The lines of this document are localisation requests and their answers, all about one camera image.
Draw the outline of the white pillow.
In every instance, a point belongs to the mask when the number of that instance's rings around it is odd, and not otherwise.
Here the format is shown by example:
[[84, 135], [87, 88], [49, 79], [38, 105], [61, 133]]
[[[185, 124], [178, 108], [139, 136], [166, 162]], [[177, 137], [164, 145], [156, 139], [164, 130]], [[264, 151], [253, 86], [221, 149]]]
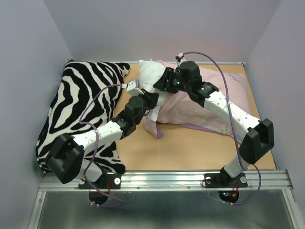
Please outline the white pillow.
[[139, 80], [141, 87], [149, 93], [157, 93], [159, 95], [158, 102], [163, 103], [167, 97], [167, 93], [153, 87], [153, 85], [162, 77], [165, 66], [155, 61], [139, 60]]

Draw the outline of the pink printed pillowcase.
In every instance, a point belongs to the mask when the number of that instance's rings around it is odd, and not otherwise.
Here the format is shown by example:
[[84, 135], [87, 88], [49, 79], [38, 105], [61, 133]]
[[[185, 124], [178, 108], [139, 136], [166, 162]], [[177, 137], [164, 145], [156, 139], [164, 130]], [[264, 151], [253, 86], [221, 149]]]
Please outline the pink printed pillowcase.
[[[169, 62], [156, 61], [165, 67], [176, 68], [176, 64]], [[200, 68], [200, 75], [202, 80], [210, 82], [223, 94], [229, 94], [229, 99], [235, 105], [251, 113], [249, 99], [247, 94], [247, 80], [242, 73], [223, 73], [219, 71]], [[157, 102], [160, 106], [158, 119], [156, 122], [143, 118], [144, 128], [156, 138], [162, 138], [163, 132], [157, 125], [171, 124], [180, 125], [201, 131], [220, 133], [223, 135], [232, 136], [232, 129], [230, 124], [217, 116], [215, 113], [201, 107], [196, 102], [192, 101], [189, 95], [185, 92], [178, 92], [176, 94], [167, 93], [167, 97], [163, 103]]]

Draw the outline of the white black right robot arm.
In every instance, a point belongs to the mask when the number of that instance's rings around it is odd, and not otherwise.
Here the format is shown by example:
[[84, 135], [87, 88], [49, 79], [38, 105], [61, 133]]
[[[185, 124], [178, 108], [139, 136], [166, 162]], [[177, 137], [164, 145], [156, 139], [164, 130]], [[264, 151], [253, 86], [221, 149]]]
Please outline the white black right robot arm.
[[241, 144], [236, 144], [236, 157], [222, 167], [218, 175], [209, 179], [211, 185], [230, 186], [242, 172], [275, 145], [272, 121], [267, 118], [260, 120], [248, 114], [232, 103], [229, 96], [223, 95], [215, 85], [203, 81], [195, 62], [182, 62], [175, 69], [166, 67], [153, 87], [171, 94], [179, 91], [187, 93], [192, 101], [230, 124], [234, 137], [242, 138]]

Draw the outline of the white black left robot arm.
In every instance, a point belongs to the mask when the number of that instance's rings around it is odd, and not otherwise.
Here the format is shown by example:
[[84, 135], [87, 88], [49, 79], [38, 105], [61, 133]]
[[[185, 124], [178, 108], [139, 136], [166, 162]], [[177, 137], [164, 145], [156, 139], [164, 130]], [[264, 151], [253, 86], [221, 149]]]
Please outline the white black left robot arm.
[[88, 180], [101, 188], [106, 176], [99, 165], [86, 160], [87, 153], [96, 153], [97, 149], [108, 143], [128, 137], [136, 129], [147, 111], [157, 106], [159, 94], [141, 89], [139, 95], [132, 96], [124, 109], [103, 126], [78, 135], [64, 133], [57, 137], [45, 163], [63, 184], [74, 179]]

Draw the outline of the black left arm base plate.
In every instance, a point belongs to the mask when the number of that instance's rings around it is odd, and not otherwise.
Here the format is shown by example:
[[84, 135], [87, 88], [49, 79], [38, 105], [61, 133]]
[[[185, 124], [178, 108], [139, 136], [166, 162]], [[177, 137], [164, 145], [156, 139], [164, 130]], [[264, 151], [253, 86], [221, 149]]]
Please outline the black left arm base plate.
[[[120, 189], [122, 182], [121, 174], [103, 174], [97, 181], [91, 183], [98, 189]], [[78, 189], [93, 189], [93, 187], [86, 180], [79, 180]]]

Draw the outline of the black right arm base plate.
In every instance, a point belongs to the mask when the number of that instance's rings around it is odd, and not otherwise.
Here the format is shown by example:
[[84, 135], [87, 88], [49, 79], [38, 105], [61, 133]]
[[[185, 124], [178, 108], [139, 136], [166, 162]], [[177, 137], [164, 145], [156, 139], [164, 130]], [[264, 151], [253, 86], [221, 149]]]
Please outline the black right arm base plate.
[[223, 173], [207, 173], [204, 174], [203, 181], [201, 182], [202, 187], [205, 188], [244, 188], [248, 187], [245, 173], [232, 178], [229, 175]]

